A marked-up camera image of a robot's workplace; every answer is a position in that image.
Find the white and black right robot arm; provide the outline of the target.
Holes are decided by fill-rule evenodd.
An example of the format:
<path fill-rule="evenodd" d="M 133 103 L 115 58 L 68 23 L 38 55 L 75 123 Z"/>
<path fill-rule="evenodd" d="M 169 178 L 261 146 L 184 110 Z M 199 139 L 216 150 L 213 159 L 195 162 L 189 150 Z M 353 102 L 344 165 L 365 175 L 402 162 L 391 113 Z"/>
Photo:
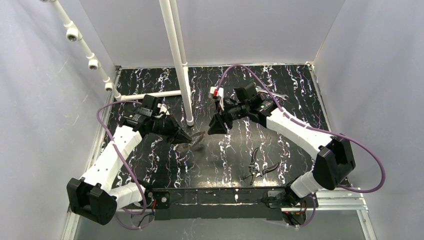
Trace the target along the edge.
<path fill-rule="evenodd" d="M 216 111 L 209 123 L 209 135 L 226 135 L 233 121 L 249 118 L 288 138 L 314 159 L 312 170 L 289 182 L 281 191 L 266 193 L 260 201 L 267 207 L 294 207 L 310 194 L 322 189 L 334 190 L 355 169 L 347 139 L 310 130 L 305 122 L 280 111 L 273 100 L 265 100 L 253 83 L 235 88 L 235 93 L 236 99 L 231 99 L 224 97 L 223 88 L 210 88 L 208 96 L 214 100 Z"/>

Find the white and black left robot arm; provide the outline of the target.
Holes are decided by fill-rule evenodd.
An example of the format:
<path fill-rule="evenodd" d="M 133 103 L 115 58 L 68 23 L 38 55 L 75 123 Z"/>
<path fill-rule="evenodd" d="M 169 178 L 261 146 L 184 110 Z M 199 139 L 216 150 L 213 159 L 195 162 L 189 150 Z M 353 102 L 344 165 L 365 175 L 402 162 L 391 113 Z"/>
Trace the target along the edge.
<path fill-rule="evenodd" d="M 147 209 L 148 184 L 138 180 L 127 163 L 146 135 L 162 136 L 171 145 L 193 141 L 162 98 L 147 94 L 134 104 L 135 108 L 123 115 L 114 132 L 100 121 L 109 143 L 94 164 L 80 178 L 71 178 L 66 186 L 70 210 L 103 226 L 117 210 L 133 203 L 142 202 L 143 209 Z"/>

